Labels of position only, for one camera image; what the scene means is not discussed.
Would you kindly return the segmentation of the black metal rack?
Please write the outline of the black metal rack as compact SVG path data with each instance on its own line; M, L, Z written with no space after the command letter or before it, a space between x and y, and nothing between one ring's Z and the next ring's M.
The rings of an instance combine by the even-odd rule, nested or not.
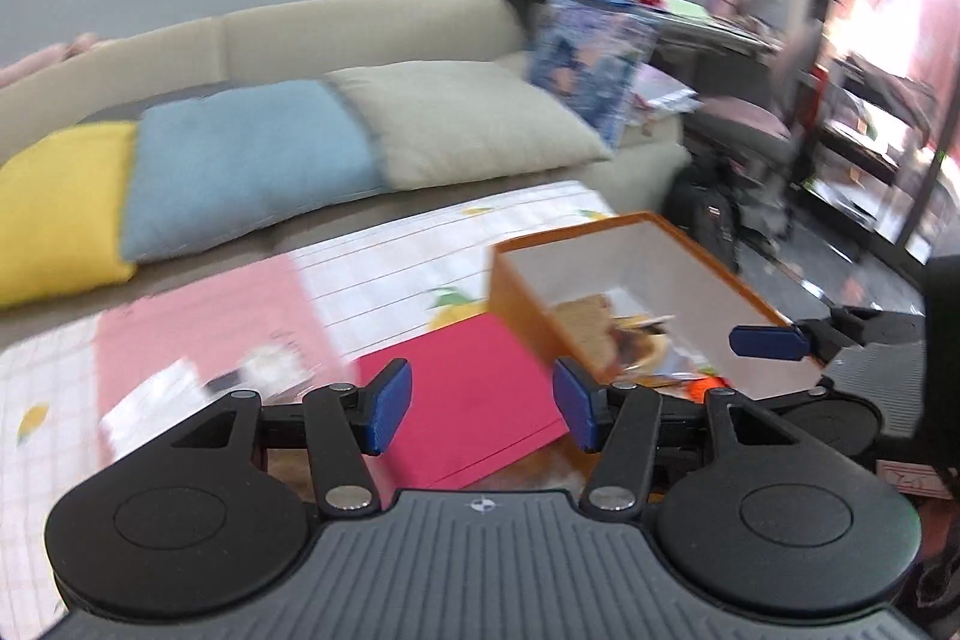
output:
M934 158L939 104L923 81L837 58L797 158L797 193L857 250L896 245Z

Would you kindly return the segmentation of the black backpack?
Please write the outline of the black backpack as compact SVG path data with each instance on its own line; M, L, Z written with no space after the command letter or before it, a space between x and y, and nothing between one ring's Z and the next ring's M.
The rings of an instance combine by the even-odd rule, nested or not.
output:
M715 169L698 161L684 167L665 195L662 216L734 275L739 273L739 205Z

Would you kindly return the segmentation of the orange white cardboard box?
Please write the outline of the orange white cardboard box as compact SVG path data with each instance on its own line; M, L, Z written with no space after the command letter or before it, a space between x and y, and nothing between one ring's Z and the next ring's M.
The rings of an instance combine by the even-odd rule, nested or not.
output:
M551 313L592 294L607 296L617 315L669 315L675 344L750 398L804 392L822 375L810 357L778 362L732 353L734 326L788 320L658 214L545 230L491 247L488 310L544 364L573 356L602 378L601 366Z

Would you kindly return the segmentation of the beige sofa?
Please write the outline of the beige sofa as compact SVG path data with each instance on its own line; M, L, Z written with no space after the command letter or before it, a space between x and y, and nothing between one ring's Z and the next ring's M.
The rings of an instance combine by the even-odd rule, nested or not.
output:
M332 86L373 133L386 193L325 205L228 244L142 266L132 280L68 298L7 308L11 346L106 308L156 296L278 253L441 206L550 182L579 181L617 213L658 211L690 161L677 117L631 125L617 151L560 169L532 151L514 167L475 146L478 103L527 119L535 101L526 35L505 0L308 0L235 11L103 42L2 91L2 154L91 120L244 86L314 80Z

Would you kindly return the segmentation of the blue anime poster board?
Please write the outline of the blue anime poster board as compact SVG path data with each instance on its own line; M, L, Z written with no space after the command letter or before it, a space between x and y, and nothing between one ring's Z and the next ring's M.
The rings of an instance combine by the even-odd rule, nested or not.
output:
M540 11L527 78L601 136L620 144L631 86L651 58L661 18L640 7L548 0Z

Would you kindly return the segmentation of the orange crochet persimmon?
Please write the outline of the orange crochet persimmon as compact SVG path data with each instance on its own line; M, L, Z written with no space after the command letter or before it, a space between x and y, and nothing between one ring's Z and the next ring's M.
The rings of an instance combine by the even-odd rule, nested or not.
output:
M686 396L698 404L703 403L706 393L711 392L711 390L727 390L727 388L729 388L729 385L724 378L713 377L712 375L704 375L685 383Z

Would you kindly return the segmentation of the brown knotted plush towel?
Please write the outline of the brown knotted plush towel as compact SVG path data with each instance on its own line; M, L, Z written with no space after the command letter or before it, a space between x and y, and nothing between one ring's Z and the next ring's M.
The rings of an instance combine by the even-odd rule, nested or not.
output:
M308 452L302 448L272 448L265 455L267 473L290 487L302 502L314 502L313 476L309 466Z

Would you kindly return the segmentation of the beige grey cushion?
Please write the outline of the beige grey cushion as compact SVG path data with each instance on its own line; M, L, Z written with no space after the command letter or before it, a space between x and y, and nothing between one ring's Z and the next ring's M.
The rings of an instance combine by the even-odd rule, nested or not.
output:
M394 190L493 181L607 161L612 151L550 92L493 62L413 60L325 81L370 130Z

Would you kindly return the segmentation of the yellow cushion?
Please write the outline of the yellow cushion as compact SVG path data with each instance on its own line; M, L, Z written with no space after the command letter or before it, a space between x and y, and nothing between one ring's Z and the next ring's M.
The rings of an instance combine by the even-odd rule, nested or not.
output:
M121 222L137 125L54 131L2 166L2 305L130 280Z

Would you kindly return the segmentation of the pink office chair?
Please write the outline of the pink office chair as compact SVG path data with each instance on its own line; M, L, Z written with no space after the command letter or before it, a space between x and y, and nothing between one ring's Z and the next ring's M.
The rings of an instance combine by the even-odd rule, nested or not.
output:
M737 188L743 227L765 241L793 234L789 179L800 154L804 115L809 107L818 113L815 67L822 44L822 21L807 19L788 35L768 67L765 106L742 97L704 96L683 120L683 131L693 142L747 169L745 184Z

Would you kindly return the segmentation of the pink white checked tablecloth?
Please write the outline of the pink white checked tablecloth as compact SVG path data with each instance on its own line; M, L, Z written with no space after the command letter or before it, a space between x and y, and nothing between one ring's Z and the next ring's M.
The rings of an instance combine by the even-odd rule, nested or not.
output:
M44 525L68 489L114 459L101 417L145 378L194 362L205 390L252 347L293 344L302 393L359 381L360 357L488 314L491 247L607 218L579 182L436 209L109 308L2 354L2 632L34 638L62 614Z

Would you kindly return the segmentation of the white folded tissue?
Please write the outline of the white folded tissue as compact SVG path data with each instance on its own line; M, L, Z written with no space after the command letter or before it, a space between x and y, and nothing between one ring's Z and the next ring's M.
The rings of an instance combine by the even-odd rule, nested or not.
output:
M145 378L101 417L110 458L124 458L212 401L194 362L178 359Z

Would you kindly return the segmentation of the brown fibre scrub pad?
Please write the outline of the brown fibre scrub pad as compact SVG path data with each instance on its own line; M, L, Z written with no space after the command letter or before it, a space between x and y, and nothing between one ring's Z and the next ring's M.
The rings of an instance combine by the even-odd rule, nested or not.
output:
M551 313L590 364L612 364L617 343L612 336L612 305L605 294L560 302Z

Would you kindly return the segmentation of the white crumpled plastic bag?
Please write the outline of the white crumpled plastic bag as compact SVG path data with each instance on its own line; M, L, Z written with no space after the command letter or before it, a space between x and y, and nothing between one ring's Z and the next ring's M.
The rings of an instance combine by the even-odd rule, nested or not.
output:
M263 401L294 398L313 381L313 372L293 344L266 342L252 347L238 367L241 390L259 393Z

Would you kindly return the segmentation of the magenta red box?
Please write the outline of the magenta red box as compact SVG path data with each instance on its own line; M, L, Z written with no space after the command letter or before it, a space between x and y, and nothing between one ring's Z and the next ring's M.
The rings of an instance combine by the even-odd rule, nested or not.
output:
M568 432L550 370L491 314L360 357L358 380L392 359L412 369L412 401L386 453L368 461L382 497L459 491Z

